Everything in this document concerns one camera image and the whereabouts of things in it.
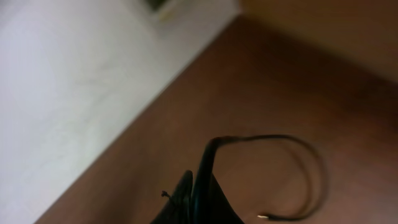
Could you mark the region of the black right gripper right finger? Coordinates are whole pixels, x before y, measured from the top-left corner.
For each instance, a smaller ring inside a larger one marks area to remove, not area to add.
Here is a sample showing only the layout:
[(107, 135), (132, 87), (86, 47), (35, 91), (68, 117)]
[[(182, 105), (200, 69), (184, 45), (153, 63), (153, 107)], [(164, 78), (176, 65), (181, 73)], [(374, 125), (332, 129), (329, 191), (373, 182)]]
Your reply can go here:
[(211, 176), (205, 207), (208, 224), (244, 224), (229, 204), (214, 175)]

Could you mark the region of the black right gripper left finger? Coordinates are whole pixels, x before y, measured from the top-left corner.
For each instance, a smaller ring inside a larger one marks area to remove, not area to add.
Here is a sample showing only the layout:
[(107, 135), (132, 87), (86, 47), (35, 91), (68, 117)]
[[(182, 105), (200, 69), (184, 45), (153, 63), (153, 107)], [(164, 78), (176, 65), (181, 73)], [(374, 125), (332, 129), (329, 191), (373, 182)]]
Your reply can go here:
[(161, 196), (167, 197), (163, 209), (151, 221), (151, 224), (189, 224), (190, 201), (193, 188), (193, 172), (186, 170), (175, 187), (173, 194), (163, 191)]

